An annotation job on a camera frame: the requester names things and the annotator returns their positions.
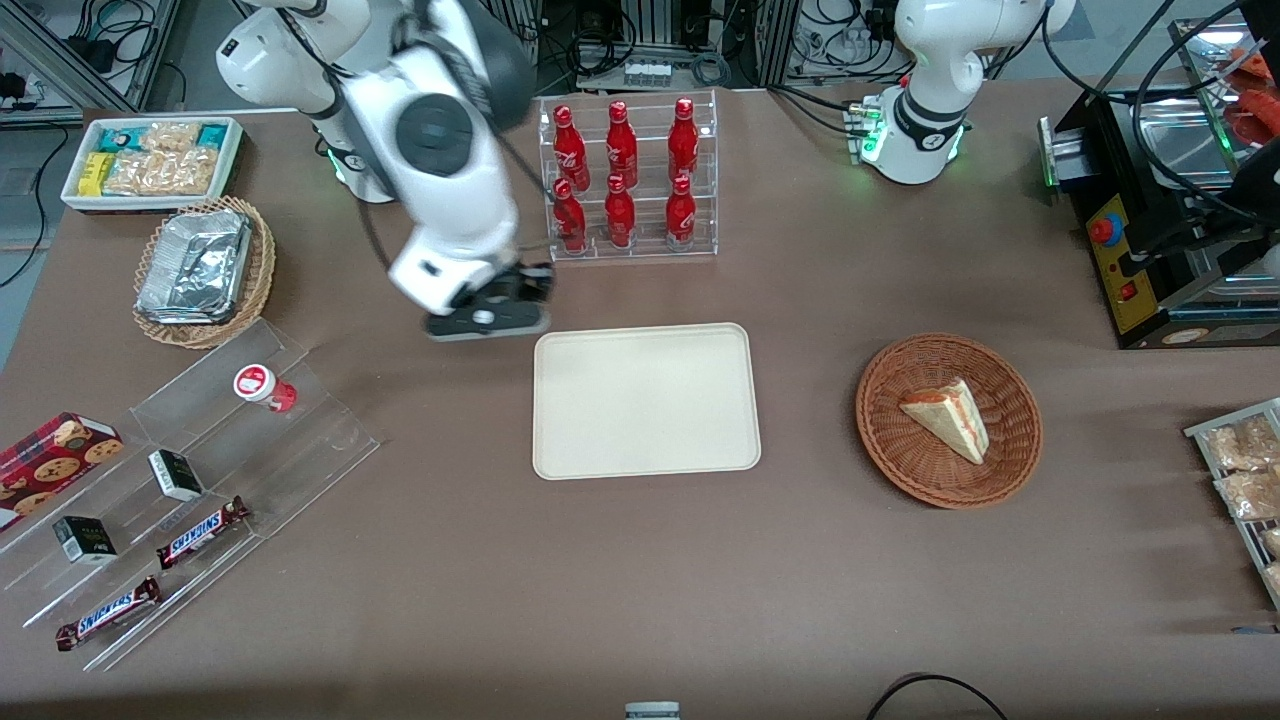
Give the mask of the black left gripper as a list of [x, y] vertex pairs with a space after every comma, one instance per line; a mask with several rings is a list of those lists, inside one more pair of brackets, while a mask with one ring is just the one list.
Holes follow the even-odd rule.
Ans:
[[1140, 211], [1125, 208], [1128, 250], [1119, 258], [1117, 270], [1124, 277], [1153, 272], [1161, 281], [1190, 281], [1187, 247], [1197, 240], [1201, 213], [1204, 236], [1196, 241], [1197, 249], [1267, 237], [1279, 223], [1277, 169], [1279, 150], [1260, 149], [1239, 165], [1229, 187], [1199, 192], [1201, 210], [1187, 205], [1155, 205]]

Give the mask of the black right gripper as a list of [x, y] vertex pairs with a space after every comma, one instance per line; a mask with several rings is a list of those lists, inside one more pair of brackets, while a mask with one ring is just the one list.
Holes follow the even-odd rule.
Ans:
[[488, 282], [465, 287], [454, 296], [454, 309], [461, 311], [483, 304], [545, 304], [556, 287], [552, 263], [515, 265], [499, 272]]

